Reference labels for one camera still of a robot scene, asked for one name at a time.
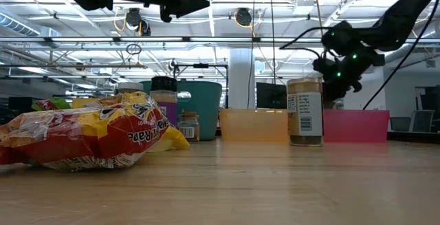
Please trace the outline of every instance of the computer monitor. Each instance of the computer monitor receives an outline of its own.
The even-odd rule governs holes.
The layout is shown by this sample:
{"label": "computer monitor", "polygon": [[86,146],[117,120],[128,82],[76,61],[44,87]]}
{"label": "computer monitor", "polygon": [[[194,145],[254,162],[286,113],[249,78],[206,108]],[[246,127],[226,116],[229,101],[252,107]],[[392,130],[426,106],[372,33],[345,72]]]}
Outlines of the computer monitor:
{"label": "computer monitor", "polygon": [[285,85],[256,83],[256,107],[270,109],[287,108],[287,90]]}

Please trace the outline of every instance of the chip bag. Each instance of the chip bag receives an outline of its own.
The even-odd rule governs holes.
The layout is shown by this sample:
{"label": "chip bag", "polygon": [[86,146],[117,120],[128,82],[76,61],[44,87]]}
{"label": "chip bag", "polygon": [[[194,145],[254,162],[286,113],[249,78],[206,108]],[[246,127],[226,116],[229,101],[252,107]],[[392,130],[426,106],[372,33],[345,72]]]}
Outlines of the chip bag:
{"label": "chip bag", "polygon": [[164,150],[163,145],[189,148],[151,97],[119,94],[80,109],[17,116],[0,127],[0,164],[22,162],[59,171],[112,169],[129,167],[147,151]]}

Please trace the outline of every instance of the orange translucent container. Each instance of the orange translucent container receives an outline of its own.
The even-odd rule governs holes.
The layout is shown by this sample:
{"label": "orange translucent container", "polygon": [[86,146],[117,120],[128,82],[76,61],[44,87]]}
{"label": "orange translucent container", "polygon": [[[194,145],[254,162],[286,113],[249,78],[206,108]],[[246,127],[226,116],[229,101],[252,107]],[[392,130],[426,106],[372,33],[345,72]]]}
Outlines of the orange translucent container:
{"label": "orange translucent container", "polygon": [[223,142],[289,143],[285,109],[222,109],[220,127]]}

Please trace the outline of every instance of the desk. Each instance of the desk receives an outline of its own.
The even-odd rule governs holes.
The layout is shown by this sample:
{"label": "desk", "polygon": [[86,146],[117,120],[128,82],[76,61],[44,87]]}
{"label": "desk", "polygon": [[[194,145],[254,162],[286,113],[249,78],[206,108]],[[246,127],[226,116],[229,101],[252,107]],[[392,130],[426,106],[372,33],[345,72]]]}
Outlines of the desk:
{"label": "desk", "polygon": [[440,147],[200,142],[130,169],[0,167],[2,224],[438,224]]}

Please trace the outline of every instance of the ceiling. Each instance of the ceiling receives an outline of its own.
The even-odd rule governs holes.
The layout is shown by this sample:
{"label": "ceiling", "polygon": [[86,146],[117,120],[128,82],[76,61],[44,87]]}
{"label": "ceiling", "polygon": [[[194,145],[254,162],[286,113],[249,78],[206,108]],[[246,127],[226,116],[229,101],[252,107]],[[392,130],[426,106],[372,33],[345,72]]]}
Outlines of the ceiling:
{"label": "ceiling", "polygon": [[[202,36],[202,37],[252,37],[251,28],[240,27],[234,20],[234,13],[238,8],[248,8],[254,13],[254,34],[257,37],[294,38],[307,28],[320,25],[332,26],[342,20],[347,20],[353,27],[368,27],[374,24],[381,15],[396,0],[211,0],[209,8],[194,12],[182,18],[174,18],[171,23],[160,21],[158,6],[151,5],[143,8],[142,4],[128,1],[115,1],[113,11],[101,9],[95,11],[83,10],[73,0],[0,0],[0,14],[3,12],[36,30],[48,28],[59,33],[59,36],[68,37],[102,37],[102,36],[137,36],[134,31],[124,26],[124,14],[129,8],[141,8],[142,18],[147,20],[152,33],[151,36]],[[420,20],[426,18],[432,10],[428,6],[421,14]],[[415,32],[423,25],[423,21],[416,25]],[[434,32],[427,31],[430,38],[437,38]],[[20,37],[20,33],[0,26],[0,36]],[[310,38],[319,38],[320,32],[307,35]],[[58,67],[51,69],[54,75],[116,75],[137,76],[138,78],[124,78],[124,81],[148,80],[154,75],[170,74],[168,64],[174,60],[180,64],[217,63],[228,64],[231,48],[249,49],[258,63],[258,81],[271,81],[272,68],[275,65],[276,75],[294,78],[314,74],[311,62],[315,55],[301,50],[273,50],[269,43],[141,43],[142,52],[130,56],[126,52],[129,43],[60,43],[57,48],[43,47],[38,43],[0,43],[5,57],[9,61],[3,63],[30,63],[55,65],[99,65],[100,67],[72,69]],[[318,43],[306,45],[318,53],[322,48]],[[420,45],[417,53],[411,56],[408,63],[417,62],[428,56],[436,56],[437,44]],[[399,58],[387,58],[386,67],[395,67]],[[12,74],[43,75],[23,69],[13,69]],[[404,68],[402,71],[438,71],[437,67],[426,67],[426,64],[416,64]],[[193,69],[188,68],[181,77],[197,78],[209,77],[225,85],[222,69]],[[64,82],[75,83],[71,78],[59,78]]]}

